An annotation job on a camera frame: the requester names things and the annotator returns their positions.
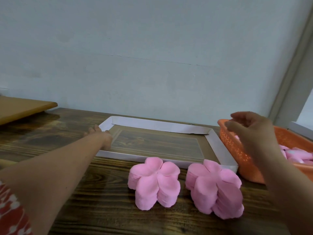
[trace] light wooden board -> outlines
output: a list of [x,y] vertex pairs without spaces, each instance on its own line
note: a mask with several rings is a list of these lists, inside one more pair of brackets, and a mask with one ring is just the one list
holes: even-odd
[[0,125],[57,106],[56,102],[0,96]]

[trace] wooden table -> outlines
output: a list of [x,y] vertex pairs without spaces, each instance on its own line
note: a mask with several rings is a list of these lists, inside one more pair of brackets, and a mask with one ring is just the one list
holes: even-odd
[[[67,145],[109,116],[59,108],[0,126],[0,159],[19,162]],[[128,173],[135,164],[94,158],[49,234],[289,234],[266,187],[244,179],[241,218],[224,221],[200,213],[185,189],[184,169],[179,176],[182,189],[173,207],[157,203],[149,211],[140,211],[134,191],[127,188]]]

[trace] light blue wall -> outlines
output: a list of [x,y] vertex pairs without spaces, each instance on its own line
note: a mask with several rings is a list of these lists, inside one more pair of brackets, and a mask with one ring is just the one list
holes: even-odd
[[267,115],[313,0],[0,0],[0,87],[216,125]]

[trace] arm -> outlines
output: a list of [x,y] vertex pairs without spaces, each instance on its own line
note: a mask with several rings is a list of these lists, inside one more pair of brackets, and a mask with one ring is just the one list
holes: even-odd
[[110,133],[101,132],[98,126],[95,130],[89,129],[89,135],[67,146],[0,171],[0,180],[24,206],[35,235],[48,233],[96,153],[101,147],[110,148]]
[[269,119],[252,112],[237,112],[225,123],[262,173],[291,234],[313,234],[313,182],[287,161]]

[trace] white paper frame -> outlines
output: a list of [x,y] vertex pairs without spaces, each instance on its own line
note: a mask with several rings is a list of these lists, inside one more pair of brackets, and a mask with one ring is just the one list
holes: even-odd
[[[146,119],[137,119],[131,117],[122,117],[122,116],[111,116],[102,122],[99,127],[102,131],[110,130],[114,125],[128,126],[134,128],[142,129],[151,129],[172,133],[194,133],[194,134],[204,134],[205,138],[209,142],[213,152],[215,153],[217,159],[221,163],[223,168],[231,169],[233,172],[237,172],[238,164],[229,153],[225,145],[222,143],[220,138],[214,132],[213,129],[208,127],[189,125],[189,124],[179,124],[171,122],[163,122],[157,120],[146,120]],[[98,157],[121,159],[127,161],[135,162],[145,162],[145,156],[133,155],[133,154],[124,154],[100,150],[97,153]],[[162,158],[164,162],[173,162],[180,168],[188,168],[188,166],[195,162],[187,162],[180,160],[170,160]]]

